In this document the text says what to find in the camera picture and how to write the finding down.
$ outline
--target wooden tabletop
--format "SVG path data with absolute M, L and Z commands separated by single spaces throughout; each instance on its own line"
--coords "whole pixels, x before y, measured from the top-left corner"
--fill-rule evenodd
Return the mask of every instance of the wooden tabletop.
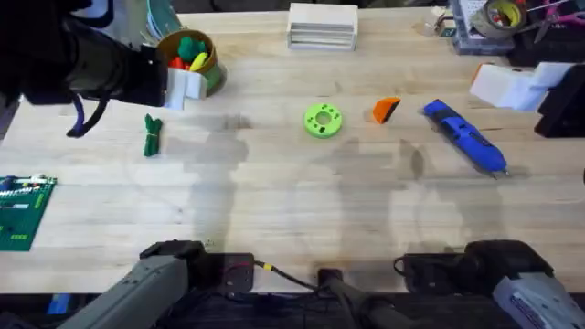
M 585 141 L 546 140 L 539 115 L 494 109 L 468 93 L 477 65 L 413 24 L 428 8 L 361 10 L 355 52 L 291 51 L 287 13 L 181 16 L 209 33 L 226 86 L 182 112 L 113 102 L 75 140 L 72 106 L 22 104 L 0 147 L 2 175 L 58 177 L 30 252 L 0 253 L 0 292 L 103 292 L 156 241 L 202 240 L 250 251 L 304 280 L 339 267 L 362 289 L 404 291 L 391 266 L 406 251 L 521 239 L 585 292 Z M 371 109 L 402 99 L 385 125 Z M 418 113 L 441 99 L 495 143 L 510 178 L 469 163 Z M 327 140 L 304 111 L 344 114 Z M 88 111 L 92 104 L 86 101 Z M 144 116 L 165 126 L 142 156 Z M 301 289 L 257 271 L 255 290 Z

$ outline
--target blue tool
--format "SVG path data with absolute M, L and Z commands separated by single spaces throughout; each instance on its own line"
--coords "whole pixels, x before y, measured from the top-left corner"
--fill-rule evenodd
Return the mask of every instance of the blue tool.
M 493 177 L 495 177 L 495 172 L 509 175 L 505 170 L 506 164 L 502 152 L 447 104 L 435 100 L 424 107 L 423 113 L 479 168 Z
M 4 177 L 4 179 L 0 181 L 0 191 L 10 191 L 15 180 L 16 177 L 12 175 Z

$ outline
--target green circuit board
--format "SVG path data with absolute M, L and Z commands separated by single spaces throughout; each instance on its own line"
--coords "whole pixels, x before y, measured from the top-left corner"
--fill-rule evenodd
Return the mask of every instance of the green circuit board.
M 56 183 L 53 177 L 18 177 L 10 190 L 0 191 L 0 251 L 30 250 Z

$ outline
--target tape roll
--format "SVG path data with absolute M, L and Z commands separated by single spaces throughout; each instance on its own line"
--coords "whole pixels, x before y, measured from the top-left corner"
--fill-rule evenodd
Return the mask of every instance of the tape roll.
M 472 26 L 484 37 L 505 39 L 527 21 L 525 8 L 508 0 L 491 0 L 471 17 Z
M 304 129 L 317 138 L 329 138 L 341 129 L 343 116 L 331 104 L 315 104 L 304 113 Z

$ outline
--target green gear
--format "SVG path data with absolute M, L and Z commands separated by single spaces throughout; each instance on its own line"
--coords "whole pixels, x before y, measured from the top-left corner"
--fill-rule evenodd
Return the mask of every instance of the green gear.
M 316 138 L 335 135 L 342 122 L 341 112 L 331 104 L 315 104 L 304 113 L 304 129 Z

